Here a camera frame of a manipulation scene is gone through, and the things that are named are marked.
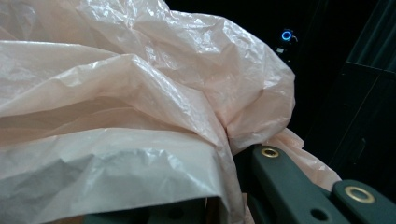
plastic wrinkle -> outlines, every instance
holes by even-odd
[[[0,223],[200,197],[243,223],[233,155],[259,143],[336,181],[285,129],[294,74],[232,21],[162,0],[0,8]]]

plastic wrap fold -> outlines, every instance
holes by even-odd
[[[257,143],[283,144],[328,189],[336,173],[285,130],[293,81],[221,17],[163,1],[0,0],[0,223],[198,197],[242,223],[232,155]]]

plastic sheet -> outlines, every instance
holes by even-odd
[[[294,106],[294,74],[258,38],[163,1],[0,0],[0,39],[0,223],[209,196],[243,222],[232,155]]]
[[[331,191],[332,185],[341,180],[338,174],[315,156],[301,150],[303,140],[289,129],[283,130],[263,142],[264,145],[278,147],[305,173],[312,183]]]

dark background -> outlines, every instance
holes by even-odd
[[[280,55],[296,75],[288,128],[342,178],[396,202],[396,76],[389,69],[396,67],[395,0],[165,2],[172,10],[229,19],[274,51],[282,31],[291,29],[298,42]]]

black surface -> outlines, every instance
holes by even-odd
[[[396,72],[396,0],[379,0],[348,61]]]
[[[305,149],[396,202],[396,74],[347,63]]]
[[[289,128],[304,140],[375,3],[328,1],[322,22],[306,37],[314,38],[296,55],[291,67],[296,74],[296,106]]]

